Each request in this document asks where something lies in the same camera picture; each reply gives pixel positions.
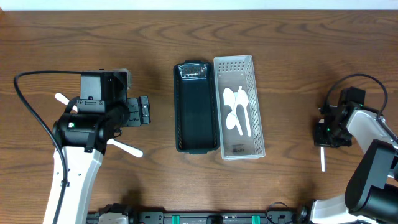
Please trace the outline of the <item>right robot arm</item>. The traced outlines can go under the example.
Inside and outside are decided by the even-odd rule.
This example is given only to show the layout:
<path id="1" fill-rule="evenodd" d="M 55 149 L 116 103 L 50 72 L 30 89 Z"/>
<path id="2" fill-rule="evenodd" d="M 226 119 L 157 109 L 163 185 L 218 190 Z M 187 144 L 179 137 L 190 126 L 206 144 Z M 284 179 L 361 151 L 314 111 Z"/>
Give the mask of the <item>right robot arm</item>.
<path id="1" fill-rule="evenodd" d="M 397 178 L 397 143 L 364 98 L 364 90 L 342 90 L 338 104 L 327 106 L 315 126 L 316 146 L 338 148 L 355 140 L 364 155 L 343 195 L 312 203 L 309 223 L 397 223 L 397 187 L 387 183 Z"/>

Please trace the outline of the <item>clear perforated plastic basket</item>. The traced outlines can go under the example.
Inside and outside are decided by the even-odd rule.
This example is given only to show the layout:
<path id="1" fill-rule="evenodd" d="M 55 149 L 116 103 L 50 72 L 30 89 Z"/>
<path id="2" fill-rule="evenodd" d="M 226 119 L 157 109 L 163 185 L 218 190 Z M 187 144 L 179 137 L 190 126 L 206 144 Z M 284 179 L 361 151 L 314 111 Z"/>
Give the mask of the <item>clear perforated plastic basket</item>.
<path id="1" fill-rule="evenodd" d="M 266 152 L 252 56 L 215 57 L 213 65 L 222 158 L 240 160 L 264 157 Z M 246 130 L 244 108 L 235 105 L 234 92 L 239 89 L 243 89 L 249 98 L 251 137 Z"/>

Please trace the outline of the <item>wooden fork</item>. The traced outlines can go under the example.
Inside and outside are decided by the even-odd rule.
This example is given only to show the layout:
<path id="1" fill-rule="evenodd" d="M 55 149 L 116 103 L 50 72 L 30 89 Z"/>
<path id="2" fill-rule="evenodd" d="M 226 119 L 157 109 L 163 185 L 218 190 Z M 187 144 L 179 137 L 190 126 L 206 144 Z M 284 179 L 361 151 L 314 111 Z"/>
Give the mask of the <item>wooden fork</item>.
<path id="1" fill-rule="evenodd" d="M 70 100 L 62 93 L 56 93 L 55 99 L 58 100 L 59 102 L 63 103 L 64 105 L 67 105 L 70 102 Z"/>
<path id="2" fill-rule="evenodd" d="M 128 144 L 119 142 L 119 141 L 117 141 L 115 139 L 109 139 L 107 141 L 107 145 L 114 145 L 114 146 L 122 149 L 123 151 L 131 154 L 132 156 L 135 156 L 135 157 L 138 157 L 138 158 L 141 158 L 144 155 L 144 153 L 140 149 L 132 147 L 132 146 L 130 146 Z"/>

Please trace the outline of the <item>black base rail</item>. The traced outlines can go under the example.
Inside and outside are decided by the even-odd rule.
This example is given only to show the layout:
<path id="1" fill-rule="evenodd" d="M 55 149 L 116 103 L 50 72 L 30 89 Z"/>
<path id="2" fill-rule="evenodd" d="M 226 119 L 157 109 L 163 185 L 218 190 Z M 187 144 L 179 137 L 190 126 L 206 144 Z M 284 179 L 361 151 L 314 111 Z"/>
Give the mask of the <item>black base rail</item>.
<path id="1" fill-rule="evenodd" d="M 135 210 L 123 204 L 108 204 L 97 212 L 87 214 L 87 223 L 126 224 L 293 224 L 310 223 L 309 210 L 269 207 L 264 212 L 164 212 Z"/>

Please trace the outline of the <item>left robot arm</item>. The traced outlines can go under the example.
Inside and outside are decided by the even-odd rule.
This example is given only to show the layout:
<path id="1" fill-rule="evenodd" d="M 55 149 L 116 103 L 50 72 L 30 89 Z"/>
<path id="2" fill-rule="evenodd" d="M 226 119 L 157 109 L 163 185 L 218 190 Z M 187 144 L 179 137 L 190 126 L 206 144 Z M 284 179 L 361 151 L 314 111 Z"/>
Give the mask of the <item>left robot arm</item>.
<path id="1" fill-rule="evenodd" d="M 61 151 L 55 152 L 52 188 L 44 223 L 84 223 L 91 192 L 108 145 L 142 157 L 135 147 L 116 140 L 123 127 L 150 123 L 146 96 L 128 98 L 132 75 L 127 69 L 90 70 L 81 73 L 80 95 L 72 100 L 62 93 L 55 98 L 65 104 L 53 126 Z"/>

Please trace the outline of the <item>black perforated plastic basket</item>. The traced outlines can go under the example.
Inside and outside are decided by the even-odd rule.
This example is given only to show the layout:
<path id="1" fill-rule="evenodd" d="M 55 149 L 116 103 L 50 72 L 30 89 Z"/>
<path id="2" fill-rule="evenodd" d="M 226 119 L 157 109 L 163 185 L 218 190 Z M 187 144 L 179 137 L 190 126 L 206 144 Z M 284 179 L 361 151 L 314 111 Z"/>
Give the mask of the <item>black perforated plastic basket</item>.
<path id="1" fill-rule="evenodd" d="M 213 65 L 201 60 L 176 64 L 174 109 L 176 150 L 206 154 L 220 146 Z"/>

